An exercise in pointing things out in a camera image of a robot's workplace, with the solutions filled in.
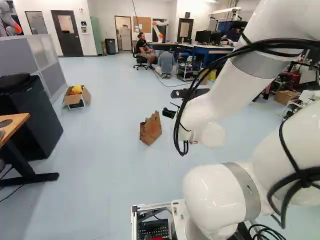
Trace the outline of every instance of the person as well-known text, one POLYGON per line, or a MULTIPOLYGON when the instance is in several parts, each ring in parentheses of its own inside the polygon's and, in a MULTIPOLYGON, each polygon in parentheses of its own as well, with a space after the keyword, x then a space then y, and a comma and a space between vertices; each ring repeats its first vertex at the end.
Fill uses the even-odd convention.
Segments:
POLYGON ((152 63, 156 59, 156 55, 154 54, 154 49, 149 48, 146 41, 146 36, 143 32, 138 34, 139 41, 136 43, 136 54, 142 56, 148 60, 149 68, 153 69, 152 63))
POLYGON ((171 72, 175 70, 175 58, 169 51, 164 51, 158 58, 158 66, 155 67, 155 71, 164 76, 171 76, 171 72))

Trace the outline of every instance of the paper bag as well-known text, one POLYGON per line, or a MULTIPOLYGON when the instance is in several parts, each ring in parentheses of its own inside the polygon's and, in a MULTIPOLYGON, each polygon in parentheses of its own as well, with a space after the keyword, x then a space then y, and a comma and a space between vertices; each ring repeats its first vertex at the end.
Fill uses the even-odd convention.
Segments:
POLYGON ((162 134, 160 115, 158 111, 140 123, 140 140, 147 145, 153 144, 162 134))

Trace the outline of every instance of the black shirt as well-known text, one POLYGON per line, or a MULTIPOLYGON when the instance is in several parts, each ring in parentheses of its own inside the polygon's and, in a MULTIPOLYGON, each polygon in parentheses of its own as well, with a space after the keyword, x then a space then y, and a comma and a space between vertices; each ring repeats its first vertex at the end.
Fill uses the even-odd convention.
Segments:
POLYGON ((145 51, 147 51, 147 41, 139 39, 139 41, 136 42, 135 51, 137 54, 141 53, 140 48, 143 48, 145 51))

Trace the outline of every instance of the desk leg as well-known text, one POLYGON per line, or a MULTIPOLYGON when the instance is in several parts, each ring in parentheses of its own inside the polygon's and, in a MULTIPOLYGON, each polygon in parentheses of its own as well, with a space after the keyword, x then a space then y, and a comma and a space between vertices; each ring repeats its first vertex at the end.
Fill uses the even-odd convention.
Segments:
POLYGON ((203 68, 207 67, 207 61, 208 61, 208 53, 209 51, 207 51, 204 55, 204 60, 203 60, 203 68))
POLYGON ((10 161, 6 163, 11 164, 21 176, 0 180, 0 187, 55 181, 59 178, 59 173, 57 172, 36 174, 10 140, 5 144, 4 148, 7 148, 7 155, 10 156, 10 161))
POLYGON ((191 62, 191 66, 194 65, 194 60, 195 60, 195 49, 192 49, 192 62, 191 62))

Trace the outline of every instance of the tabletop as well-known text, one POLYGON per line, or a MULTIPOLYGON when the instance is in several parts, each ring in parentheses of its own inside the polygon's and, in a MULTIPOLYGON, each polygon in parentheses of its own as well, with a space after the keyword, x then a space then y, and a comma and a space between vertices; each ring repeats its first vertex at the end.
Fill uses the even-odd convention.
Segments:
POLYGON ((4 131, 4 136, 0 140, 0 148, 28 120, 29 117, 30 117, 29 113, 20 113, 20 114, 0 116, 0 122, 7 120, 7 119, 12 119, 12 121, 13 121, 11 124, 0 128, 0 131, 4 131))
POLYGON ((175 43, 175 42, 148 42, 149 45, 177 45, 177 46, 184 46, 184 47, 198 47, 204 49, 230 49, 233 50, 234 46, 214 46, 214 45, 199 45, 199 44, 188 44, 188 43, 175 43))

